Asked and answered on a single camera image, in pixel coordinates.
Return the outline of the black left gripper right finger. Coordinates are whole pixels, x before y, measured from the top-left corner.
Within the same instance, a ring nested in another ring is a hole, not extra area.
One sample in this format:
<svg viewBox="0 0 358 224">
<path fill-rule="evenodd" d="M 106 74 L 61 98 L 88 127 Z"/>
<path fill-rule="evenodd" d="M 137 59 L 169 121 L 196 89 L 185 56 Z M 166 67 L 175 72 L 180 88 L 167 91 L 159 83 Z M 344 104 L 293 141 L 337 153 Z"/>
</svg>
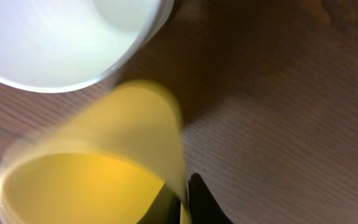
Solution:
<svg viewBox="0 0 358 224">
<path fill-rule="evenodd" d="M 223 212 L 201 175 L 194 173 L 188 181 L 189 209 L 193 224 L 233 224 Z"/>
</svg>

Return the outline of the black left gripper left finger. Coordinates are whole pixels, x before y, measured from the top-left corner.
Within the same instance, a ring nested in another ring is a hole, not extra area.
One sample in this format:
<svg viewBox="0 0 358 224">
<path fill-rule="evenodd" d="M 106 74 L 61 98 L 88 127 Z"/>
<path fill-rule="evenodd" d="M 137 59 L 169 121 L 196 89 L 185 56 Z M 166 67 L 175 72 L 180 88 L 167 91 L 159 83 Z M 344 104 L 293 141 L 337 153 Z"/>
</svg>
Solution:
<svg viewBox="0 0 358 224">
<path fill-rule="evenodd" d="M 180 199 L 164 184 L 137 224 L 179 224 L 180 213 Z"/>
</svg>

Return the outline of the yellow plastic cup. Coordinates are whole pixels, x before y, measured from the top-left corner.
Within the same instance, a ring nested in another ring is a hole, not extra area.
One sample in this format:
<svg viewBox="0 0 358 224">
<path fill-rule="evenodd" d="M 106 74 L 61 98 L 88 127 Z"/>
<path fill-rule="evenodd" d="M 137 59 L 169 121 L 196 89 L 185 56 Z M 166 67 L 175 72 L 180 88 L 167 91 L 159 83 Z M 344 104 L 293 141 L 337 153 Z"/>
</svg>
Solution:
<svg viewBox="0 0 358 224">
<path fill-rule="evenodd" d="M 3 223 L 137 223 L 166 184 L 190 223 L 181 113 L 158 83 L 123 83 L 0 163 Z"/>
</svg>

